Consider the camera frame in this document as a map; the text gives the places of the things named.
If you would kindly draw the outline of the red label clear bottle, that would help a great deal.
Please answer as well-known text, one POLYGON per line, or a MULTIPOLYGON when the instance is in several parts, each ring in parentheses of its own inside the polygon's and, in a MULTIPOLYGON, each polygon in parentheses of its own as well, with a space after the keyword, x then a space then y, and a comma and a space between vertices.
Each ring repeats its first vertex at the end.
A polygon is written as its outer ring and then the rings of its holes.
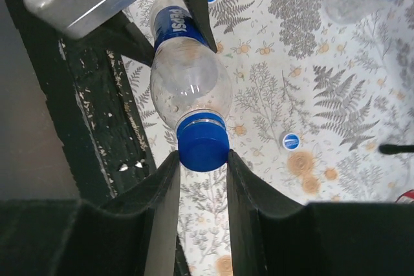
POLYGON ((397 198, 397 203, 414 203, 414 190, 406 191, 397 198))

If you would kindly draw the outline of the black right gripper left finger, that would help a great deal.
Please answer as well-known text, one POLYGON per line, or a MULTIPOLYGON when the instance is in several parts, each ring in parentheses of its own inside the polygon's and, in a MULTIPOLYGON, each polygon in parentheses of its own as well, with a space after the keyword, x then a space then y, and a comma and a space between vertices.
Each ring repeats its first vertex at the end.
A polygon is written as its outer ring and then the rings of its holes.
POLYGON ((1 202, 2 275, 173 275, 180 163, 105 205, 86 200, 1 202))

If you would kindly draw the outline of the plain blue bottle cap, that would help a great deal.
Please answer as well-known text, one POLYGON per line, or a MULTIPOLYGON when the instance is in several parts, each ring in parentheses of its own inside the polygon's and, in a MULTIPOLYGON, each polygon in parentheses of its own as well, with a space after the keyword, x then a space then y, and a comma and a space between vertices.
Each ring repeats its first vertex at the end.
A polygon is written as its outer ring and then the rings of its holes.
POLYGON ((227 162, 230 142, 218 112, 191 111, 179 120, 175 132, 180 162, 190 171, 214 171, 227 162))

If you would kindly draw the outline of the Pepsi label clear bottle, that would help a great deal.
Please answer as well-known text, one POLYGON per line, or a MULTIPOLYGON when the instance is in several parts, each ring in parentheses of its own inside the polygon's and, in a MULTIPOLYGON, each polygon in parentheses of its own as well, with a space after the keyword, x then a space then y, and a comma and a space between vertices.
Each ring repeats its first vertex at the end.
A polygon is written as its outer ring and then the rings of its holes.
POLYGON ((161 119, 176 129, 194 111, 227 117, 233 96, 227 68, 209 48, 183 0, 155 0, 150 20, 155 49, 150 92, 161 119))

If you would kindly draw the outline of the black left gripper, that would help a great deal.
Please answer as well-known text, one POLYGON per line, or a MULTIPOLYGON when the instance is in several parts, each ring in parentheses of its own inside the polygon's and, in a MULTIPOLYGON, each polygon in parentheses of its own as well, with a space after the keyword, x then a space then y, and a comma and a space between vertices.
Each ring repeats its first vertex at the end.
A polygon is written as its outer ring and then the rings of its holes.
MULTIPOLYGON (((202 37, 209 48, 216 53, 217 46, 210 26, 208 0, 183 1, 202 37)), ((106 31, 108 31, 107 50, 119 53, 141 64, 152 65, 155 55, 153 45, 122 11, 106 22, 106 31)))

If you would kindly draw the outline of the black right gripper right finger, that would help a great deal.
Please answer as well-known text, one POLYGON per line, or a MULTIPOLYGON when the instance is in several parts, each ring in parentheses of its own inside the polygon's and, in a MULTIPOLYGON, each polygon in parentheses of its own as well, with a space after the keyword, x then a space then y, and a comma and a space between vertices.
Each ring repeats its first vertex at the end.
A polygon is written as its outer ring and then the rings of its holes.
POLYGON ((227 199, 234 275, 412 275, 413 206, 301 205, 230 151, 227 199))

